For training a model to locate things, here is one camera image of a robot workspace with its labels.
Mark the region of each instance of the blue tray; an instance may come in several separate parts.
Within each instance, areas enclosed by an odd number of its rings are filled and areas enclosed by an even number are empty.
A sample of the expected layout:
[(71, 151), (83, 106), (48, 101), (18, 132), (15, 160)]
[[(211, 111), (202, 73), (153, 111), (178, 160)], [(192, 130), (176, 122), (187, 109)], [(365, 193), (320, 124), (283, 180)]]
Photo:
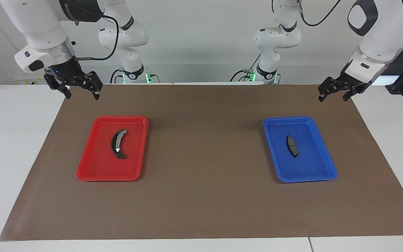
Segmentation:
[[(337, 169), (312, 118), (267, 118), (264, 129), (276, 172), (283, 182), (324, 181), (337, 177)], [(295, 140), (297, 157), (293, 157), (287, 147), (287, 136)]]

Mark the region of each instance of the brown paper mat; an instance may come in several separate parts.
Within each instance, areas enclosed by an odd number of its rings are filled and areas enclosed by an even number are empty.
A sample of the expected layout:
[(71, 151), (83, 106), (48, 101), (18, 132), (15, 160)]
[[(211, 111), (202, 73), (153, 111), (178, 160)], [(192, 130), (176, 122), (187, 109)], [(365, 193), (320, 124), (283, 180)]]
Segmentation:
[[(403, 235), (403, 189), (352, 101), (317, 86), (72, 88), (0, 240)], [(136, 182), (81, 182), (93, 120), (150, 118)], [(312, 117), (339, 176), (284, 184), (267, 117)]]

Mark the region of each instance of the white wall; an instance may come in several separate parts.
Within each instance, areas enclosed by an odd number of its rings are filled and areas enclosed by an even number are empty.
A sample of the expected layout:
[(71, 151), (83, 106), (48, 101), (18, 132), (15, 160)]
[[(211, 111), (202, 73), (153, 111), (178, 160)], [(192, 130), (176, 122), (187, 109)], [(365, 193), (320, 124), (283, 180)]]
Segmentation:
[[(306, 19), (320, 20), (335, 2), (305, 0)], [(347, 25), (347, 13), (354, 2), (343, 0), (318, 27), (307, 27), (299, 21), (301, 44), (280, 50), (281, 83), (320, 83), (327, 76), (339, 74), (360, 42)], [(228, 81), (237, 70), (250, 67), (258, 56), (259, 50), (253, 43), (255, 31), (275, 25), (271, 0), (129, 0), (128, 5), (135, 19), (150, 33), (149, 43), (137, 49), (144, 64), (162, 82)], [(99, 29), (110, 25), (108, 22), (81, 23), (76, 27), (66, 21), (62, 25), (77, 42), (77, 56), (101, 57), (109, 53), (97, 39)], [(5, 34), (5, 43), (12, 45), (0, 52), (0, 66), (14, 68), (14, 47), (19, 50), (26, 42), (1, 6), (0, 34)], [(85, 71), (94, 70), (108, 82), (120, 62), (113, 58), (82, 65)], [(11, 77), (8, 70), (0, 72), (0, 79), (7, 83)]]

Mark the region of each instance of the curved metal part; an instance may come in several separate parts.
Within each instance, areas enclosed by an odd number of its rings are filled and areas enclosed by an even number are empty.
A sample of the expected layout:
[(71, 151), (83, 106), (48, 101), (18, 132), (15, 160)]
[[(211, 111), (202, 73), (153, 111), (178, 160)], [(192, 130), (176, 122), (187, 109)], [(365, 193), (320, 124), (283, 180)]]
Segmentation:
[(296, 158), (299, 154), (298, 148), (296, 147), (295, 140), (291, 136), (287, 136), (287, 148), (290, 151), (290, 154)]
[(112, 138), (112, 150), (113, 150), (113, 153), (116, 155), (116, 157), (119, 159), (124, 159), (126, 157), (126, 155), (124, 153), (122, 153), (121, 149), (120, 149), (120, 142), (122, 140), (122, 137), (126, 133), (127, 133), (126, 129), (119, 129), (113, 135), (113, 138)]

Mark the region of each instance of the plastic tray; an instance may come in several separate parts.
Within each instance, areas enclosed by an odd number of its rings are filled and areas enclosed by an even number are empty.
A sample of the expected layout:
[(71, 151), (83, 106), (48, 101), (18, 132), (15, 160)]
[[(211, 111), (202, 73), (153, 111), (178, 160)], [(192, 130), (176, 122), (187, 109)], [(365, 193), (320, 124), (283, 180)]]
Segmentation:
[[(149, 121), (144, 116), (101, 116), (94, 120), (76, 176), (83, 181), (132, 181), (141, 173)], [(121, 141), (125, 159), (112, 149), (113, 135), (119, 129), (127, 133)]]
[[(267, 118), (264, 130), (276, 172), (283, 182), (324, 181), (337, 177), (337, 169), (312, 118)], [(288, 150), (287, 136), (296, 142), (297, 157)]]

